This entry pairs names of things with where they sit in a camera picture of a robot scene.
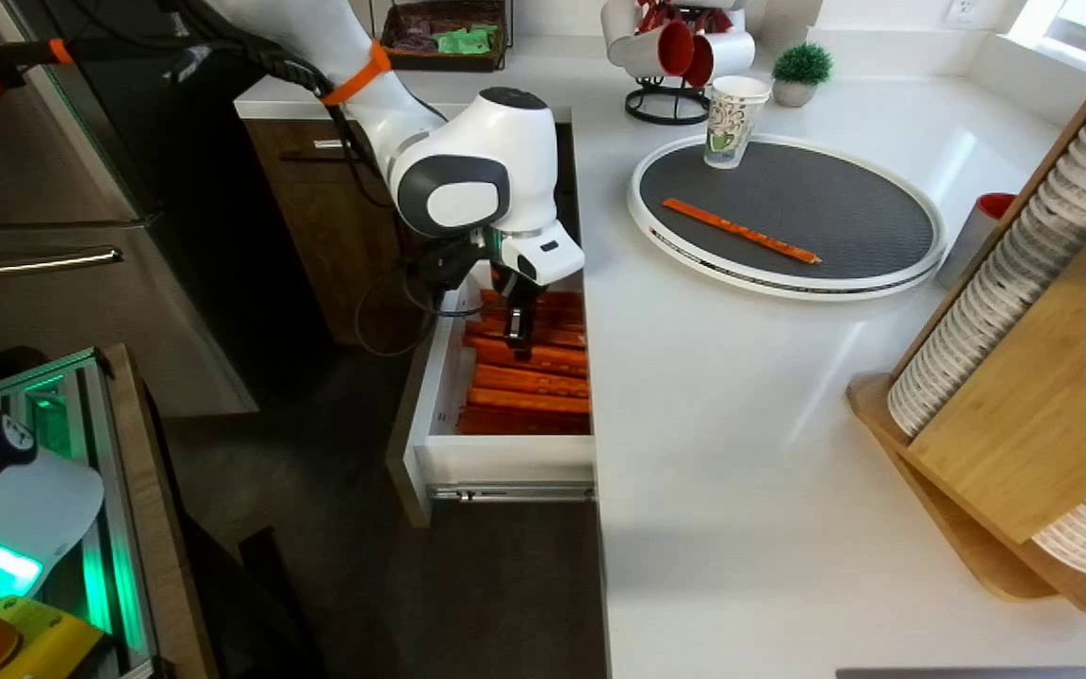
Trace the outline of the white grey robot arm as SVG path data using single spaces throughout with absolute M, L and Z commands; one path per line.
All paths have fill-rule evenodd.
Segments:
M 284 77 L 348 114 L 368 143 L 396 213 L 425 233 L 464 233 L 506 271 L 506 344 L 530 340 L 530 296 L 585 267 L 557 217 L 557 133 L 551 105 L 518 86 L 484 86 L 438 115 L 392 72 L 352 0 L 208 0 L 233 31 L 274 51 Z

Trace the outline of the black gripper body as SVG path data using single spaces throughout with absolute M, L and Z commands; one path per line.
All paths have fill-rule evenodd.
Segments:
M 501 292 L 539 292 L 585 267 L 585 250 L 563 223 L 509 233 L 494 227 L 430 236 L 422 250 L 422 284 L 451 290 L 476 264 L 501 275 Z

